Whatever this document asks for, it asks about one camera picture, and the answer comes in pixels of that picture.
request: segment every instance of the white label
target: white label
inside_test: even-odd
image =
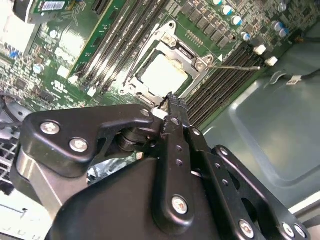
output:
[[[301,81],[301,77],[302,77],[302,76],[293,76],[293,77],[291,78],[291,80],[288,81],[286,84],[287,84],[287,85],[296,85],[298,82]]]
[[[42,11],[61,10],[64,8],[64,1],[46,1],[42,7]]]

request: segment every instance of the integrated circuit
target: integrated circuit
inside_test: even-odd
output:
[[[191,5],[191,3],[186,2],[185,5],[182,7],[181,12],[188,17],[193,10],[194,7]]]
[[[200,21],[197,23],[197,27],[201,30],[204,30],[206,28],[206,26],[208,26],[209,22],[207,19],[205,19],[204,17],[202,17],[200,19]]]
[[[219,42],[218,42],[218,47],[223,49],[227,44],[229,43],[229,38],[224,36]]]
[[[189,17],[190,21],[196,24],[198,20],[201,18],[201,12],[195,10]]]
[[[211,36],[216,30],[216,27],[212,24],[209,24],[206,29],[204,30],[204,33],[208,36]]]
[[[219,30],[217,30],[217,31],[212,35],[211,40],[216,43],[216,42],[218,42],[218,41],[221,39],[222,36],[223,36],[223,34],[222,34]]]
[[[25,90],[27,83],[23,81],[21,78],[18,78],[14,84],[19,90]]]

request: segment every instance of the green circuit board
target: green circuit board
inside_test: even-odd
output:
[[[147,13],[151,13],[152,5],[158,8],[154,11],[154,15],[145,21],[146,27],[141,28],[139,39],[137,38],[132,45],[128,45],[129,38],[123,41],[123,46],[129,47],[119,56],[126,57],[114,60],[114,65],[117,64],[116,69],[119,68],[119,71],[116,75],[112,73],[114,80],[111,81],[112,84],[107,91],[100,92],[104,78],[89,82],[88,86],[84,86],[85,80],[81,77],[75,80],[79,69],[96,53],[105,35],[117,23],[117,17],[124,8],[127,9],[124,16],[130,18],[130,11],[137,9],[136,6],[142,4],[141,2],[107,1],[103,13],[99,15],[92,10],[95,0],[77,1],[71,10],[60,12],[56,20],[36,26],[28,52],[12,58],[8,55],[7,46],[0,48],[1,90],[18,96],[21,104],[32,111],[140,103],[140,99],[132,94],[119,93],[122,82],[117,82],[117,75],[127,71],[135,61],[143,42],[156,24],[161,27],[169,21],[175,21],[175,35],[188,48],[199,56],[212,54],[214,65],[223,65],[223,62],[243,42],[242,32],[250,34],[252,38],[263,39],[268,49],[279,58],[292,46],[289,41],[290,36],[298,29],[306,31],[311,28],[319,16],[319,10],[314,7],[313,0],[292,0],[283,13],[278,11],[277,0],[224,0],[219,6],[214,6],[210,0],[170,0],[163,3],[160,0],[146,0],[143,1],[145,5],[138,8],[141,14],[137,15],[137,20],[143,21],[142,16],[147,17]],[[188,4],[192,7],[189,11],[186,9]],[[232,8],[230,15],[222,13],[226,5]],[[232,25],[231,21],[235,16],[241,16],[241,25]],[[285,25],[288,29],[286,37],[279,37],[272,29],[273,21],[281,21]],[[209,25],[213,25],[213,30],[218,30],[221,36],[214,37],[213,32],[208,30]],[[126,30],[128,36],[132,37],[135,33],[139,33],[136,28],[126,28]],[[40,68],[40,73],[35,71],[35,65]],[[209,70],[207,76],[214,71],[214,69]],[[259,75],[257,72],[254,75],[255,79]],[[90,86],[98,85],[100,88],[97,87],[94,94],[88,94]]]

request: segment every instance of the screw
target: screw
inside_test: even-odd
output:
[[[55,135],[58,132],[60,132],[60,127],[58,126],[58,124],[50,121],[42,123],[40,126],[40,129],[45,134],[49,134],[49,135]]]
[[[225,150],[223,147],[220,148],[223,155],[228,156],[227,150]]]
[[[174,196],[172,198],[172,206],[178,214],[186,214],[188,211],[188,205],[186,201],[179,196]]]
[[[193,129],[193,132],[194,132],[194,134],[195,134],[195,135],[200,136],[200,132],[199,132],[199,130],[198,130],[198,129],[194,128],[194,129]]]
[[[150,113],[149,113],[149,111],[148,111],[148,110],[146,110],[146,109],[142,109],[140,112],[141,112],[144,116],[146,116],[146,117],[150,117]]]
[[[254,236],[255,236],[254,230],[252,229],[252,227],[250,226],[250,224],[247,221],[240,220],[239,226],[240,226],[242,232],[244,233],[244,235],[246,235],[250,239],[254,238]]]
[[[301,235],[304,239],[307,238],[306,233],[302,230],[302,228],[299,225],[294,225],[295,230],[298,232],[298,234]]]
[[[284,223],[282,223],[282,226],[283,226],[283,229],[284,229],[285,233],[288,234],[289,237],[291,237],[291,238],[295,237],[294,231],[291,229],[291,227],[288,224],[286,224],[284,222]]]
[[[171,122],[173,122],[175,125],[179,125],[179,120],[176,118],[171,118]]]
[[[78,153],[83,153],[88,149],[88,144],[86,141],[79,137],[72,139],[69,145],[73,151]]]

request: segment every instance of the hole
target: hole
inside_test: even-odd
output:
[[[182,151],[182,147],[181,147],[181,146],[179,146],[179,145],[175,146],[175,148],[176,148],[179,152],[181,152],[181,151]]]
[[[227,187],[229,186],[229,182],[225,179],[222,180],[223,184],[226,185]]]
[[[177,159],[177,160],[175,161],[175,163],[176,163],[179,167],[181,167],[181,166],[184,164],[180,159]]]
[[[175,125],[179,125],[179,120],[176,118],[171,118],[171,122],[173,122]]]
[[[238,179],[236,179],[236,177],[231,172],[228,171],[228,173],[229,173],[231,180],[235,186],[235,189],[239,190],[240,189],[240,182],[238,181]]]

